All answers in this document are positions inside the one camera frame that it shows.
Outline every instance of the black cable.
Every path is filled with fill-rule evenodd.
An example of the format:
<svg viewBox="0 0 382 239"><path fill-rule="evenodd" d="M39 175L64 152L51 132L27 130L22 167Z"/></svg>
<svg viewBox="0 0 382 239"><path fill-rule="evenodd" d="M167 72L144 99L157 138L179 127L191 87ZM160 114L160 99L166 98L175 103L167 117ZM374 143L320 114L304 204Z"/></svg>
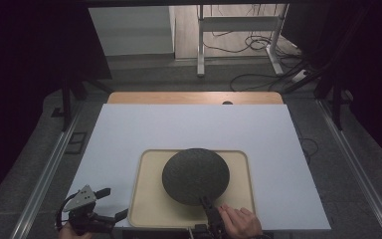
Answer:
<svg viewBox="0 0 382 239"><path fill-rule="evenodd" d="M272 90L273 85L277 84L278 82L280 82L281 80L285 79L286 77L289 77L289 76L292 76L292 75L296 74L297 72L295 71L295 69L298 69L298 70L300 71L299 68L302 69L301 66L302 66L302 67L305 66L304 61L299 62L296 66L294 66L292 69L290 69L288 72L286 72L285 74L283 74L283 75L280 76L280 77L278 77L278 76L270 76L270 75L263 75L263 74L243 74L243 75L239 75L239 76L235 77L234 79L232 79L232 80L229 82L229 88L231 89L232 92L236 92L237 90L234 89L233 84L234 84L238 79L240 79L240 78L242 78L242 77L265 77L265 78L274 78L274 79L275 79L274 81L270 81L270 82L268 82L268 83L264 83L264 84L257 85L257 86L254 86L254 87L248 87L248 88L239 90L239 92L244 92L244 91L248 91L248 90L253 90L253 89L258 89L258 88L262 88L262 87L269 86L268 91L270 92L270 91Z"/></svg>
<svg viewBox="0 0 382 239"><path fill-rule="evenodd" d="M223 16L222 11L220 11L220 5L218 5L218 11L219 11L220 15ZM210 16L213 17L213 5L210 5ZM234 31L229 31L229 32L221 33L221 34L215 34L214 32L212 32L212 35L213 35L213 37L222 37L222 36L228 35L228 34L233 33L233 32Z"/></svg>
<svg viewBox="0 0 382 239"><path fill-rule="evenodd" d="M303 55L293 55L293 54L282 55L282 53L278 53L278 52L276 52L276 54L281 59L301 59L301 60L306 60L306 58Z"/></svg>
<svg viewBox="0 0 382 239"><path fill-rule="evenodd" d="M274 16L276 16L276 10L278 10L278 4L275 5L275 12L273 13Z"/></svg>
<svg viewBox="0 0 382 239"><path fill-rule="evenodd" d="M281 47L279 47L278 45L276 45L276 52L279 56L283 56L283 57L301 57L301 58L306 58L304 57L303 55L301 54L289 54L289 53L286 53L284 50L281 49Z"/></svg>
<svg viewBox="0 0 382 239"><path fill-rule="evenodd" d="M290 66L287 63L284 63L283 59L300 59L300 58L297 58L297 57L295 57L295 58L293 58L293 57L284 57L284 58L281 58L281 57L279 57L279 61L281 62L282 66L284 66L286 68L293 68L294 66Z"/></svg>
<svg viewBox="0 0 382 239"><path fill-rule="evenodd" d="M247 47L250 47L254 51L260 51L262 49L265 49L267 45L270 43L270 40L263 36L254 36L253 33L254 32L251 32L250 36L248 36L245 39L245 44L247 45ZM254 47L253 45L256 43L262 44L262 47L259 47L259 48Z"/></svg>
<svg viewBox="0 0 382 239"><path fill-rule="evenodd" d="M227 49L223 49L223 48L210 47L210 46L207 46L204 42L203 42L203 45L207 48L210 48L210 49L215 49L215 50L219 50L219 51L223 51L223 52L229 52L229 53L240 53L240 52L244 52L245 50L250 48L250 46L247 46L246 48L238 50L238 51L231 51L231 50L227 50Z"/></svg>
<svg viewBox="0 0 382 239"><path fill-rule="evenodd" d="M251 10L253 10L253 16L254 16L254 4L251 5L251 8L250 10L247 12L246 16L248 16L248 14L251 12Z"/></svg>
<svg viewBox="0 0 382 239"><path fill-rule="evenodd" d="M61 231L61 229L63 228L63 225L62 225L62 211L64 210L64 207L65 205L67 205L67 203L73 199L77 194L74 193L73 195L69 196L67 199L64 200L64 202L62 203L60 209L58 210L58 212L55 214L55 228L58 230L58 231Z"/></svg>
<svg viewBox="0 0 382 239"><path fill-rule="evenodd" d="M257 16L260 16L260 9L262 8L262 4L258 4L259 5L259 10L257 10Z"/></svg>
<svg viewBox="0 0 382 239"><path fill-rule="evenodd" d="M265 11L266 11L266 4L263 4L264 7L263 7L263 13L262 13L262 16L265 16Z"/></svg>
<svg viewBox="0 0 382 239"><path fill-rule="evenodd" d="M234 84L235 81L237 81L239 78L242 78L242 77L266 77L266 78L276 78L276 76L269 76L269 75L262 75L262 74L243 74L243 75L239 75L237 77L235 77L234 79L232 79L230 82L229 82L229 89L231 89L232 92L236 92L236 90L234 89L234 87L232 86Z"/></svg>
<svg viewBox="0 0 382 239"><path fill-rule="evenodd" d="M316 153L318 153L318 150L319 150L318 143L314 139L312 139L312 138L304 137L302 135L302 131L299 128L299 125L294 120L293 113L290 110L289 110L289 115L290 115L290 119L292 120L293 125L294 125L294 127L296 129L296 135L297 135L297 137L299 139L299 144L300 144L300 147L302 149L303 155L305 156L306 163L309 165L311 163L311 157L314 156ZM314 152L309 153L305 148L303 148L303 142L305 140L314 143L314 146L315 146Z"/></svg>
<svg viewBox="0 0 382 239"><path fill-rule="evenodd" d="M288 80L282 85L282 87L281 87L281 92L283 92L283 91L284 91L284 88L285 88L287 85L291 84L291 83L292 83L292 79L288 79Z"/></svg>

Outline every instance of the black round pad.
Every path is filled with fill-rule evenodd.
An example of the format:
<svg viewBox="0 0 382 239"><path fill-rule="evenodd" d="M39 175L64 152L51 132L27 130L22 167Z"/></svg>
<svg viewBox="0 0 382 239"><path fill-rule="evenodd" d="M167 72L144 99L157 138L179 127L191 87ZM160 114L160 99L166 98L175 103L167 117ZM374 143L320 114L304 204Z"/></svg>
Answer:
<svg viewBox="0 0 382 239"><path fill-rule="evenodd" d="M229 184L229 168L216 152L204 148L179 151L166 163L163 187L174 200L186 205L201 205L200 197L214 201Z"/></svg>

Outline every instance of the human hand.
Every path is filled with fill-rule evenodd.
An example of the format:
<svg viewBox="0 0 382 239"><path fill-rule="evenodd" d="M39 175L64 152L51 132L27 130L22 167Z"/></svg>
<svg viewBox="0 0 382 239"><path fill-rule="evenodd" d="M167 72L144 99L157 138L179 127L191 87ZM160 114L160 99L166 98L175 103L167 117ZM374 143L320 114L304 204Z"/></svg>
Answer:
<svg viewBox="0 0 382 239"><path fill-rule="evenodd" d="M85 233L83 236L78 236L70 222L67 222L59 233L59 239L92 239L92 236L93 234L90 232Z"/></svg>
<svg viewBox="0 0 382 239"><path fill-rule="evenodd" d="M263 235L262 224L256 214L243 207L241 210L224 203L219 208L226 232L233 239L247 239Z"/></svg>

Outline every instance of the white table surface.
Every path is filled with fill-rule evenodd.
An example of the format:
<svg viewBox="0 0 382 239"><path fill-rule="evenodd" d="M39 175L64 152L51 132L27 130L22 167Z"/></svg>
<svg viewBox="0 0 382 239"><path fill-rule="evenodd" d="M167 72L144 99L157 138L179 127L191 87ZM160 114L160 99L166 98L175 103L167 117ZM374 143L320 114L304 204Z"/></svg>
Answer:
<svg viewBox="0 0 382 239"><path fill-rule="evenodd" d="M113 216L145 151L191 147L247 155L264 230L330 229L286 105L104 105L68 195L110 187L95 212Z"/></svg>

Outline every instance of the wooden tray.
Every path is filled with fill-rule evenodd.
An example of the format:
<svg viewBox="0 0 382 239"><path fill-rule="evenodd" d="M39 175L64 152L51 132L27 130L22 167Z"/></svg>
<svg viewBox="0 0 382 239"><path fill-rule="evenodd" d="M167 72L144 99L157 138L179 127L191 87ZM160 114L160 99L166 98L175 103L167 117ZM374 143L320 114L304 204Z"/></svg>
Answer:
<svg viewBox="0 0 382 239"><path fill-rule="evenodd" d="M183 205L173 200L163 187L163 167L178 151L151 149L142 155L128 211L128 220L132 226L193 228L195 224L207 224L207 217L201 206ZM246 207L255 211L246 155L241 151L215 151L225 159L231 176L228 188L214 202L215 206L226 202L232 207Z"/></svg>

